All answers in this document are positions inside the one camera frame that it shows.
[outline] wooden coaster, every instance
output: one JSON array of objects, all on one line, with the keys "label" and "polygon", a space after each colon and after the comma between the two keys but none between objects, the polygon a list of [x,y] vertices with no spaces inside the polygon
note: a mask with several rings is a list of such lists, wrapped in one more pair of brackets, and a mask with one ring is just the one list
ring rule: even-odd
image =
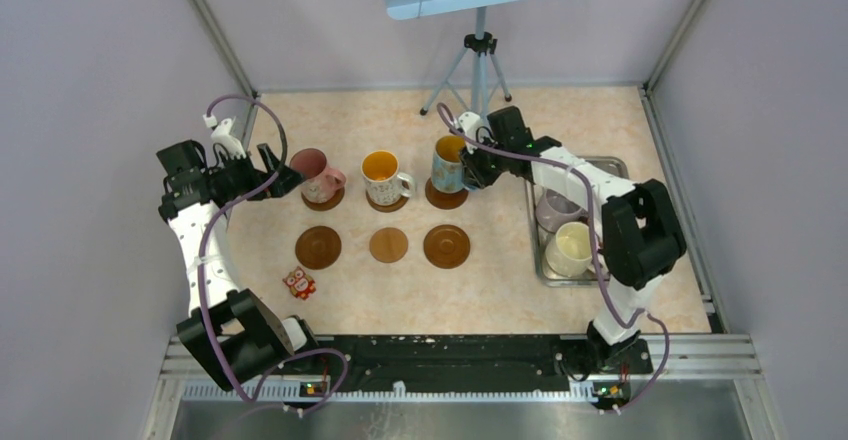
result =
[{"label": "wooden coaster", "polygon": [[302,193],[300,194],[300,198],[303,200],[303,203],[305,203],[306,206],[309,207],[310,210],[315,210],[316,212],[326,212],[327,210],[331,210],[336,205],[342,203],[342,199],[344,198],[344,187],[336,190],[336,193],[335,195],[333,195],[333,198],[327,200],[324,203],[312,203],[307,200]]},{"label": "wooden coaster", "polygon": [[297,261],[310,270],[332,265],[342,253],[342,239],[330,227],[312,227],[303,232],[294,246]]},{"label": "wooden coaster", "polygon": [[376,203],[374,203],[371,200],[371,197],[368,196],[368,192],[365,192],[365,198],[368,199],[368,205],[371,205],[371,208],[373,208],[374,210],[377,210],[378,212],[384,212],[384,213],[396,212],[396,211],[400,210],[401,207],[406,205],[406,202],[409,201],[409,197],[401,196],[400,200],[398,200],[397,202],[395,202],[391,205],[383,206],[383,205],[377,205]]},{"label": "wooden coaster", "polygon": [[468,198],[468,190],[464,188],[456,193],[443,193],[436,190],[436,187],[433,186],[432,179],[427,180],[424,194],[427,196],[430,205],[442,210],[453,210],[465,203],[465,200]]},{"label": "wooden coaster", "polygon": [[439,225],[424,237],[424,256],[439,268],[456,268],[471,253],[471,240],[456,225]]},{"label": "wooden coaster", "polygon": [[409,241],[406,239],[406,234],[392,227],[377,230],[369,244],[371,255],[383,263],[397,262],[406,255],[408,248]]}]

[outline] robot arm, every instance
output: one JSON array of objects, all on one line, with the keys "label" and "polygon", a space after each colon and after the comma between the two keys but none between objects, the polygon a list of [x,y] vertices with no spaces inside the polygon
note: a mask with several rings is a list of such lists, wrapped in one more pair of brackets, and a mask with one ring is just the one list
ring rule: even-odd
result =
[{"label": "robot arm", "polygon": [[177,335],[209,376],[225,391],[233,386],[221,367],[200,312],[198,268],[204,269],[212,328],[221,335],[227,323],[238,320],[243,331],[220,342],[227,362],[239,382],[278,365],[303,346],[317,346],[304,321],[293,316],[280,321],[249,289],[240,290],[238,274],[227,242],[227,218],[213,225],[205,255],[199,258],[201,237],[227,202],[250,192],[279,172],[276,180],[249,200],[279,198],[300,185],[304,177],[280,165],[266,144],[259,153],[266,171],[257,170],[241,142],[230,134],[232,120],[224,120],[212,133],[218,164],[208,166],[203,146],[193,140],[157,152],[165,168],[166,186],[159,214],[180,241],[191,292],[189,317],[177,325]]},{"label": "robot arm", "polygon": [[[668,191],[657,180],[634,183],[610,175],[577,157],[549,137],[534,139],[525,127],[521,112],[507,107],[489,114],[488,125],[473,112],[457,119],[457,127],[472,137],[485,130],[486,146],[506,152],[539,157],[569,165],[563,169],[547,163],[514,160],[495,155],[468,144],[460,153],[464,178],[471,188],[485,188],[503,172],[510,172],[536,185],[552,189],[584,209],[595,202],[595,232],[603,245],[603,254],[610,271],[608,292],[612,306],[627,321],[644,310],[666,273],[678,258],[686,253],[680,223],[674,213]],[[571,171],[583,174],[591,185],[586,186]],[[638,336],[638,327],[620,325],[608,308],[589,324],[588,337],[600,363],[631,345]]]}]

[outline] speckled tabletop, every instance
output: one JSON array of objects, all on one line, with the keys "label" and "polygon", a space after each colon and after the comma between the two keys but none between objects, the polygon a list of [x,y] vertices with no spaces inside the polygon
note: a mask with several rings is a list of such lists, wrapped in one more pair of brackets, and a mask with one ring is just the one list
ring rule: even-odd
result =
[{"label": "speckled tabletop", "polygon": [[[309,210],[297,194],[239,205],[229,240],[241,285],[277,315],[298,314],[320,334],[585,332],[601,308],[600,293],[594,287],[550,288],[535,276],[523,180],[503,175],[451,211],[425,199],[433,148],[447,133],[435,107],[426,117],[418,115],[428,93],[263,95],[283,121],[290,156],[306,147],[322,149],[348,183],[344,200],[328,212]],[[556,138],[578,155],[619,157],[636,180],[664,178],[636,88],[515,89],[513,97],[534,136]],[[455,114],[461,112],[452,98],[443,98]],[[496,99],[491,108],[502,105]],[[276,128],[261,112],[251,150],[263,142],[279,153]],[[374,211],[365,198],[360,164],[380,149],[394,152],[401,171],[418,182],[416,197],[393,213]],[[443,223],[458,225],[471,238],[468,260],[453,270],[431,265],[422,250],[427,231]],[[282,279],[298,265],[298,236],[316,225],[338,232],[342,252],[329,268],[310,272],[317,291],[300,300]],[[378,262],[369,253],[371,235],[383,227],[399,228],[409,239],[409,251],[397,263]],[[688,256],[666,277],[650,310],[672,332],[709,331]],[[650,322],[643,329],[657,331]]]}]

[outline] metal tray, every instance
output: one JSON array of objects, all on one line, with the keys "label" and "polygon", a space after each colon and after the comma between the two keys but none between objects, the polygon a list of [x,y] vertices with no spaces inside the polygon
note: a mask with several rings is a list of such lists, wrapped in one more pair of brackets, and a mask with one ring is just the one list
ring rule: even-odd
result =
[{"label": "metal tray", "polygon": [[[627,166],[616,157],[583,157],[589,163],[617,177],[629,178]],[[536,276],[549,287],[587,287],[597,285],[597,277],[591,270],[586,270],[576,277],[562,276],[548,266],[545,260],[545,246],[553,235],[536,224],[536,204],[539,202],[544,188],[525,183],[525,198],[527,199],[527,214],[530,222],[530,238],[533,245],[533,259],[536,265]]]}]

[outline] tripod stand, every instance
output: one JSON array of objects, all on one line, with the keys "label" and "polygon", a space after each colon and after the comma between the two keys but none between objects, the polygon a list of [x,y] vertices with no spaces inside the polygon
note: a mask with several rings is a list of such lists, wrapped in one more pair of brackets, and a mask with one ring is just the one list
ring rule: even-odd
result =
[{"label": "tripod stand", "polygon": [[[459,62],[462,61],[462,57],[465,56],[465,52],[468,50],[474,52],[474,77],[471,80],[470,110],[475,113],[479,113],[482,118],[486,118],[489,101],[491,101],[492,97],[495,95],[498,87],[503,89],[504,100],[507,102],[512,101],[512,95],[509,94],[509,89],[506,88],[506,80],[504,80],[503,71],[498,63],[498,58],[495,56],[495,47],[498,45],[498,40],[494,38],[491,33],[485,30],[486,7],[477,7],[477,26],[475,33],[465,36],[462,50],[459,51],[454,59],[453,65],[450,70],[448,70],[448,74],[445,75],[444,80],[442,80],[442,82],[433,89],[430,99],[427,100],[427,103],[421,107],[421,110],[418,113],[422,116],[427,115],[427,111],[430,110],[433,102],[436,101],[436,97],[439,96],[439,93],[441,93],[445,87],[448,87],[451,92],[453,92],[456,99],[459,100],[460,104],[462,104],[462,108],[469,110],[468,105],[462,100],[462,97],[459,96],[459,92],[457,92],[450,83],[451,75],[453,75],[453,72],[456,70],[456,67],[459,66]],[[492,65],[495,67],[495,73],[498,75],[498,84],[495,85],[495,88],[492,89],[491,93],[487,91],[488,87],[486,85],[486,70],[488,69],[488,65],[486,64],[487,57],[492,59]]]}]

